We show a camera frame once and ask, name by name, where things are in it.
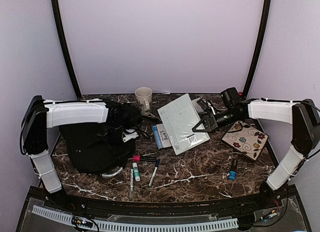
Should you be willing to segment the grey notebook with barcode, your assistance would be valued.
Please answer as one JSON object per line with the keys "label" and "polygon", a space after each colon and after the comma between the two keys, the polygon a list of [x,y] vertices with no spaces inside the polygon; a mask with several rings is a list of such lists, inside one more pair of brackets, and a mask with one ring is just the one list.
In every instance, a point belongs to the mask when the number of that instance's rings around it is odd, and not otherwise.
{"label": "grey notebook with barcode", "polygon": [[200,116],[188,93],[157,110],[174,153],[180,155],[210,140],[207,132],[194,132]]}

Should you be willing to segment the black student backpack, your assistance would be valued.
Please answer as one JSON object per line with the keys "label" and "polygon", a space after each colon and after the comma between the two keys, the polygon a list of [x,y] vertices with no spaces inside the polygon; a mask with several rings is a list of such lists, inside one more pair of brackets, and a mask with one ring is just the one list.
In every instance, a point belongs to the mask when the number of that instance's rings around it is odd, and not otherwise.
{"label": "black student backpack", "polygon": [[[129,104],[106,100],[108,104]],[[61,125],[59,131],[66,142],[73,167],[81,174],[103,174],[115,167],[124,168],[136,151],[134,138],[118,145],[100,139],[102,123],[86,122]]]}

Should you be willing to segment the dog picture book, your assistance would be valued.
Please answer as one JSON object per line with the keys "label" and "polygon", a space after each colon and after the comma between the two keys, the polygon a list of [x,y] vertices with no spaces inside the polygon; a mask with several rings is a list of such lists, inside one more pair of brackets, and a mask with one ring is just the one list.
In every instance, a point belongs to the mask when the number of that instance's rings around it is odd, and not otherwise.
{"label": "dog picture book", "polygon": [[152,125],[152,132],[159,150],[172,147],[167,131],[162,123]]}

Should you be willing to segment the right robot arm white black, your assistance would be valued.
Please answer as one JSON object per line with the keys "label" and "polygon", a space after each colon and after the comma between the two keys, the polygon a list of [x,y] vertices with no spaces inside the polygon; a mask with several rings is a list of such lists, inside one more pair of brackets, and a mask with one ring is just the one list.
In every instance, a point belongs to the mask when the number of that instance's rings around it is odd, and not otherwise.
{"label": "right robot arm white black", "polygon": [[255,197],[255,205],[260,209],[266,209],[274,202],[277,191],[313,157],[311,151],[320,142],[320,110],[311,99],[244,100],[240,96],[227,96],[223,98],[227,110],[222,112],[214,112],[206,102],[199,101],[198,104],[204,109],[205,114],[192,128],[194,133],[201,131],[198,128],[200,125],[204,126],[203,132],[213,132],[244,119],[277,121],[292,126],[292,140],[288,152],[274,172],[260,185],[259,194]]}

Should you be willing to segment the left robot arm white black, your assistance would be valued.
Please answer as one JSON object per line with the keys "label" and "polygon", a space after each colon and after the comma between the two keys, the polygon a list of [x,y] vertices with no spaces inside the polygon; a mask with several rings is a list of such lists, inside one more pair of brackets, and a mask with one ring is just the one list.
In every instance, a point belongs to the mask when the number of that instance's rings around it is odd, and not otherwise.
{"label": "left robot arm white black", "polygon": [[45,100],[32,98],[21,122],[19,150],[31,160],[48,198],[67,210],[67,196],[49,152],[47,130],[59,128],[67,155],[81,174],[109,179],[119,175],[135,153],[142,115],[128,102],[112,99]]}

